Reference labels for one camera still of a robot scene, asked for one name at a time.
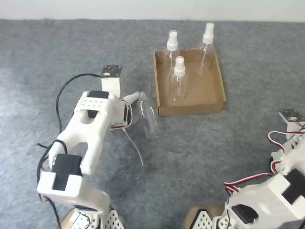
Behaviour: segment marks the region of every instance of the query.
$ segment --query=spray pump cap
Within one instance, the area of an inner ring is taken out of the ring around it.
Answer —
[[[208,22],[205,25],[205,32],[202,41],[205,44],[212,44],[214,38],[214,23]]]
[[[176,30],[170,31],[166,48],[168,51],[176,51],[178,49],[178,32]]]
[[[174,74],[175,74],[175,76],[178,76],[178,77],[183,77],[185,75],[184,58],[182,56],[176,57]]]

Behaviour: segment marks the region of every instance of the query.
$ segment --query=robotic arm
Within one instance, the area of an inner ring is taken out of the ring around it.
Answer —
[[[139,98],[139,93],[119,99],[118,82],[118,78],[102,79],[104,90],[109,91],[82,94],[66,129],[49,150],[51,172],[41,173],[37,186],[40,194],[76,207],[72,229],[106,229],[114,223],[118,229],[124,229],[117,212],[111,209],[109,196],[83,178],[83,175],[91,176],[96,169],[107,129],[122,129],[132,123],[130,104]],[[84,158],[68,154],[82,142],[88,144]]]
[[[261,176],[270,175],[268,180],[244,188],[231,183],[222,215],[212,217],[201,209],[190,229],[275,229],[305,218],[305,119],[296,110],[280,115],[287,122],[287,141],[274,142],[281,147],[271,154],[274,176],[265,173]]]

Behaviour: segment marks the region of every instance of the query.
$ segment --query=white wall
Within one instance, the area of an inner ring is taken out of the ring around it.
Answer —
[[[0,0],[0,18],[305,21],[305,0]]]

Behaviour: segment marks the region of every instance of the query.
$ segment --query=cardboard tray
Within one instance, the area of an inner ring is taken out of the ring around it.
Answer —
[[[195,59],[198,49],[180,50],[188,76],[187,95],[181,106],[174,106],[168,96],[168,75],[163,61],[164,51],[153,53],[154,75],[159,116],[190,115],[220,112],[226,103],[224,85],[216,52],[211,58],[209,72],[204,76],[194,73],[200,63]]]

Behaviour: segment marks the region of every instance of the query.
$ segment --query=transparent bottle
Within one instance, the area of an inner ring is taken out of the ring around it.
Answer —
[[[157,117],[151,106],[149,98],[144,92],[140,92],[138,100],[138,109],[142,118],[142,125],[144,127],[147,138],[156,138],[159,136],[159,125]]]
[[[174,70],[171,73],[169,85],[169,98],[173,105],[181,105],[187,91],[187,75],[185,72],[184,58],[178,56]]]
[[[205,32],[203,34],[203,40],[198,45],[198,49],[200,49],[200,54],[197,57],[198,65],[195,68],[195,73],[197,75],[205,75],[208,73],[211,62],[213,60],[213,55],[215,52],[215,48],[213,45],[214,38],[214,23],[208,22],[205,26]]]
[[[178,50],[178,32],[176,30],[171,30],[168,35],[166,50],[164,52],[164,60],[163,63],[165,65],[166,74],[168,75],[168,79],[170,77],[171,71],[175,67],[176,57],[180,56],[180,52]]]

